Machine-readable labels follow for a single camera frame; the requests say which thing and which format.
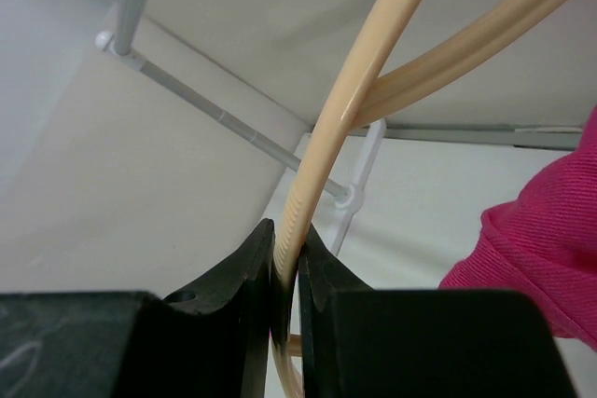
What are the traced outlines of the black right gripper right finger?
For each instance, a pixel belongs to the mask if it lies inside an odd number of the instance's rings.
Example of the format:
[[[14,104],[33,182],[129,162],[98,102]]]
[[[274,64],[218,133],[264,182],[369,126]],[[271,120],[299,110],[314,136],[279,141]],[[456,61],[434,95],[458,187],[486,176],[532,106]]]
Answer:
[[[573,397],[547,323],[525,295],[376,290],[315,230],[298,261],[308,397]]]

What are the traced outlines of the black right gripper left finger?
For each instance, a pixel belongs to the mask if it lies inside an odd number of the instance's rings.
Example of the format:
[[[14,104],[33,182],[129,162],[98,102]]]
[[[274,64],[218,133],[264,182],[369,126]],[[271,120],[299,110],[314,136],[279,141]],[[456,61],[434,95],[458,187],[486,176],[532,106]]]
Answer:
[[[1,297],[5,397],[261,397],[274,224],[195,281],[147,292]]]

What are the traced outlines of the pink trousers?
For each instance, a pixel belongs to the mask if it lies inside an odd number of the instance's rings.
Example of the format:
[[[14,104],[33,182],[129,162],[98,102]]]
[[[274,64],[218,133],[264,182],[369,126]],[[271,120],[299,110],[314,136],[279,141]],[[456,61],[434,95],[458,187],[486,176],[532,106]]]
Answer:
[[[528,295],[556,337],[596,346],[596,116],[579,145],[536,174],[510,202],[485,210],[472,253],[442,289]]]

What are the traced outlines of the beige wooden hanger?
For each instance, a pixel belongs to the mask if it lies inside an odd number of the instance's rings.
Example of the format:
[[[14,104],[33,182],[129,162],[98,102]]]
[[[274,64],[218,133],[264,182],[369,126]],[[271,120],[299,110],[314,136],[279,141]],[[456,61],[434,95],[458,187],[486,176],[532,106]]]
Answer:
[[[290,310],[297,264],[325,182],[350,130],[413,104],[469,73],[567,0],[504,0],[458,34],[383,75],[381,70],[422,0],[376,0],[315,124],[285,201],[272,259],[278,309],[272,354],[283,391],[303,396],[291,361]]]

